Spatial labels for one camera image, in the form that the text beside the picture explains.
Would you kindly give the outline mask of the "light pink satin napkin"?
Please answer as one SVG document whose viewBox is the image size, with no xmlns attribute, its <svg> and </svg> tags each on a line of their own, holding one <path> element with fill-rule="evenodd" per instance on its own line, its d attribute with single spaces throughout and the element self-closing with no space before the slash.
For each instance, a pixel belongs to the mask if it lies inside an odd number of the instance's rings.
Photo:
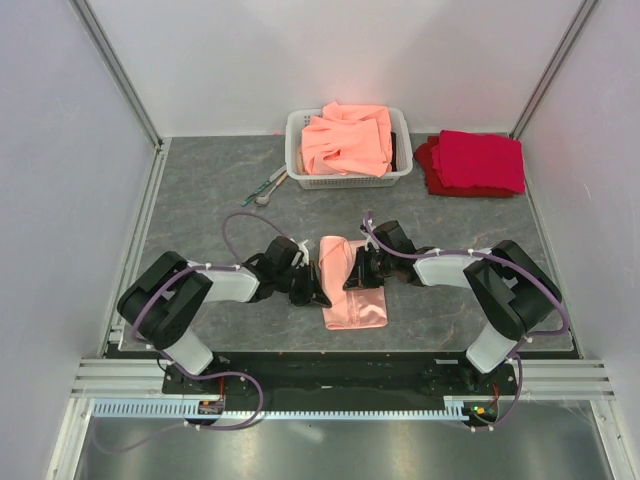
<svg viewBox="0 0 640 480">
<path fill-rule="evenodd" d="M 383 328 L 388 324 L 383 287 L 344 290 L 344 284 L 355 266 L 356 252 L 364 240 L 347 240 L 340 236 L 324 236 L 319 246 L 319 268 L 323 292 L 332 306 L 323 309 L 328 330 L 362 330 Z"/>
</svg>

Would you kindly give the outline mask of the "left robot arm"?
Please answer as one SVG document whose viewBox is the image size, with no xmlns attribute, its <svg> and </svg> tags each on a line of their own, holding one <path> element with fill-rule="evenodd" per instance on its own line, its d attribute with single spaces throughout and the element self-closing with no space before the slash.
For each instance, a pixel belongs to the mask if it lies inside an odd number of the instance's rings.
<svg viewBox="0 0 640 480">
<path fill-rule="evenodd" d="M 122 294 L 117 312 L 136 341 L 182 367 L 196 392 L 208 393 L 218 385 L 220 371 L 191 328 L 196 313 L 204 303 L 256 303 L 275 292 L 296 307 L 332 306 L 304 244 L 278 236 L 264 253 L 234 266 L 197 264 L 167 251 Z"/>
</svg>

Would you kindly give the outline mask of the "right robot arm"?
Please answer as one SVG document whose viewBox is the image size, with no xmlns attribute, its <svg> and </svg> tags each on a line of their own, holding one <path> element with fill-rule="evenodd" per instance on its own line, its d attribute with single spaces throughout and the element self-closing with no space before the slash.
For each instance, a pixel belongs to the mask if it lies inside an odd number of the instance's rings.
<svg viewBox="0 0 640 480">
<path fill-rule="evenodd" d="M 418 249 L 398 221 L 374 226 L 370 215 L 360 230 L 366 243 L 356 250 L 345 290 L 382 287 L 386 279 L 396 277 L 416 287 L 448 286 L 473 292 L 487 324 L 466 349 L 468 362 L 457 371 L 460 386 L 469 393 L 483 392 L 494 381 L 493 370 L 532 337 L 542 336 L 536 327 L 552 312 L 559 313 L 562 326 L 547 334 L 568 330 L 560 290 L 512 240 L 481 250 Z"/>
</svg>

